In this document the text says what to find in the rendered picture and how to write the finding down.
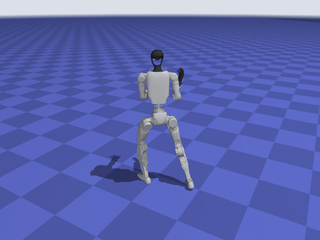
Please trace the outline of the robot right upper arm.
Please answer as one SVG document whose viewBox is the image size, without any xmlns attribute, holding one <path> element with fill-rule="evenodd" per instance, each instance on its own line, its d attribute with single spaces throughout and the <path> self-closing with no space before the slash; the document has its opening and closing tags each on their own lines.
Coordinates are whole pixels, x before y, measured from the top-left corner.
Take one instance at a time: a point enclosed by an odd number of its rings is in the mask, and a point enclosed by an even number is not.
<svg viewBox="0 0 320 240">
<path fill-rule="evenodd" d="M 172 81 L 171 85 L 172 85 L 172 89 L 173 89 L 173 92 L 174 92 L 174 94 L 172 95 L 173 96 L 173 100 L 174 101 L 181 100 L 178 75 L 176 73 L 174 73 L 174 72 L 169 72 L 169 76 L 170 76 L 170 80 Z"/>
</svg>

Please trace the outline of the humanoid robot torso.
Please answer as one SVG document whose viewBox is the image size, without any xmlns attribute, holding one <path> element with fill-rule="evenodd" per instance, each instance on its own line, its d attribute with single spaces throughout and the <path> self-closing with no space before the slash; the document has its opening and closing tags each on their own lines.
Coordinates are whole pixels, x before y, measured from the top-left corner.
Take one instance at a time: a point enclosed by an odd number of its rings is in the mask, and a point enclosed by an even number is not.
<svg viewBox="0 0 320 240">
<path fill-rule="evenodd" d="M 151 113 L 153 126 L 162 126 L 168 123 L 167 112 L 160 104 L 166 104 L 169 97 L 170 74 L 166 69 L 162 69 L 162 72 L 153 72 L 153 70 L 149 69 L 146 75 L 147 95 L 151 104 L 157 104 L 154 105 Z"/>
</svg>

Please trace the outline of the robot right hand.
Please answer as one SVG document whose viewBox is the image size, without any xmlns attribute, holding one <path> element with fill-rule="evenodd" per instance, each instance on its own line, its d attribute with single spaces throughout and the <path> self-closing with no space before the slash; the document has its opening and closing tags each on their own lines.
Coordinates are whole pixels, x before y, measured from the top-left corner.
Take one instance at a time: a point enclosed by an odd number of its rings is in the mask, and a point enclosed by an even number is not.
<svg viewBox="0 0 320 240">
<path fill-rule="evenodd" d="M 179 68 L 178 70 L 177 70 L 179 73 L 178 82 L 179 82 L 179 87 L 180 87 L 182 84 L 182 79 L 184 77 L 184 70 L 183 70 L 183 68 Z"/>
</svg>

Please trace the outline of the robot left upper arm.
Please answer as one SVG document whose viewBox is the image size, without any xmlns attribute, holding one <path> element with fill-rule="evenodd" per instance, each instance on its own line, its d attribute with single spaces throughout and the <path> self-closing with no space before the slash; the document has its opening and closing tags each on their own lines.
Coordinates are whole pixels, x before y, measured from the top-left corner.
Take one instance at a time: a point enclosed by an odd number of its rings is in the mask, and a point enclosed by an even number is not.
<svg viewBox="0 0 320 240">
<path fill-rule="evenodd" d="M 148 93 L 145 92 L 146 91 L 146 81 L 147 79 L 147 72 L 141 72 L 139 75 L 138 75 L 138 90 L 139 90 L 139 93 L 140 93 L 140 99 L 147 99 L 148 98 Z"/>
</svg>

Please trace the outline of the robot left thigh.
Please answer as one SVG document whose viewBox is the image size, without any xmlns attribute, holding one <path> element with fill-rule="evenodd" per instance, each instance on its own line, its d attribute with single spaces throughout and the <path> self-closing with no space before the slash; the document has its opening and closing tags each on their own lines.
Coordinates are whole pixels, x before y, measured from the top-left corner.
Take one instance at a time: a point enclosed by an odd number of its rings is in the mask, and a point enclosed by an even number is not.
<svg viewBox="0 0 320 240">
<path fill-rule="evenodd" d="M 145 139 L 149 133 L 149 130 L 153 127 L 153 117 L 145 116 L 141 119 L 139 127 L 137 129 L 137 145 L 142 146 L 142 152 L 147 151 L 148 146 L 145 143 Z"/>
</svg>

